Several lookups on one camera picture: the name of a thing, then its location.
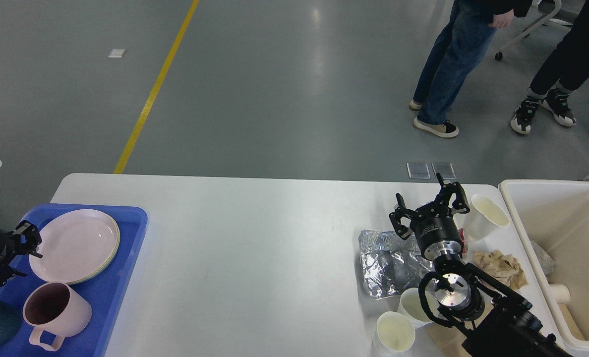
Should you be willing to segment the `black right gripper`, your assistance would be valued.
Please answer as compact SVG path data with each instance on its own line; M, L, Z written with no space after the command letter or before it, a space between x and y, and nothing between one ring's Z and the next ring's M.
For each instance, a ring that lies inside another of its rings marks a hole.
M421 256L426 260L463 253L465 243L453 216L471 212L466 192L458 181L445 180L441 173L436 173L436 178L440 191L432 202L426 204L426 211L433 217L419 217L417 211L406 207L400 193L396 193L397 205L388 215L394 232L403 241L414 233ZM402 223L403 218L410 220L411 227Z

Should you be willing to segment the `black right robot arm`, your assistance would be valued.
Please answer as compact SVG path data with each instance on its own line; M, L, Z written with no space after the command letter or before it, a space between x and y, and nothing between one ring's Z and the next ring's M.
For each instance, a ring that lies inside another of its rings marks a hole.
M471 236L456 226L455 216L470 217L471 206L460 183L436 177L440 190L432 201L410 209L397 193L388 215L396 235L414 237L420 255L433 265L417 288L424 314L461 332L461 346L472 357L568 356L554 334L541 333L528 299L464 260Z

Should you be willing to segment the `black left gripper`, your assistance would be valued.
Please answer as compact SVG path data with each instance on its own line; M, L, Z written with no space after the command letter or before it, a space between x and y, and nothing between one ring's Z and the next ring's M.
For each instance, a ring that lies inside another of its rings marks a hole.
M42 237L39 229L29 221L21 221L11 232L0 229L0 287L4 287L11 278L27 277L27 273L16 270L9 264L15 254L43 258L43 255L38 252L40 244L42 244Z

